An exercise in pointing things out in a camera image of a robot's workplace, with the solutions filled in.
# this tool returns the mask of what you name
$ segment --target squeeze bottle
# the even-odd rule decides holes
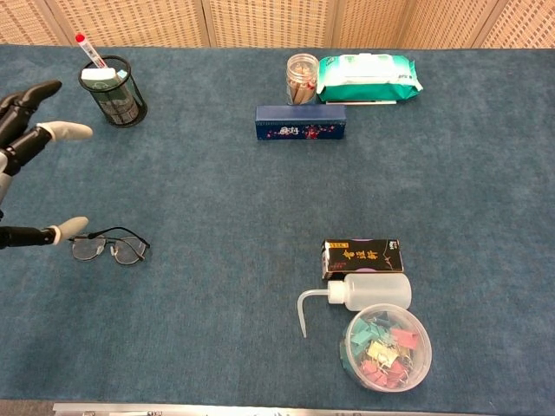
[[[327,296],[329,303],[344,303],[348,310],[362,310],[377,303],[390,303],[407,309],[412,291],[402,273],[349,273],[344,281],[332,280],[327,289],[306,290],[298,297],[298,320],[306,338],[303,301],[308,296]]]

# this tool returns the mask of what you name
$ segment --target blue box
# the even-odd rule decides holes
[[[257,106],[259,140],[341,139],[345,106]]]

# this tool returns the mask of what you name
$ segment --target black mesh pen holder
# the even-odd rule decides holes
[[[108,123],[116,127],[134,126],[147,115],[147,103],[131,76],[131,65],[115,55],[103,56],[102,59],[109,68],[115,70],[116,77],[109,80],[83,80],[79,74],[79,83],[93,96]],[[94,67],[90,62],[83,69]]]

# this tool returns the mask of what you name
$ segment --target bottle nozzle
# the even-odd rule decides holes
[[[304,312],[303,312],[303,301],[308,296],[327,296],[329,291],[327,289],[312,289],[306,290],[301,293],[301,296],[297,299],[297,312],[298,321],[301,324],[301,331],[303,331],[303,337],[306,338],[306,323],[304,322]]]

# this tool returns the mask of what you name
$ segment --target black box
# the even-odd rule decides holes
[[[343,280],[349,273],[387,272],[403,272],[399,240],[323,240],[322,279]]]

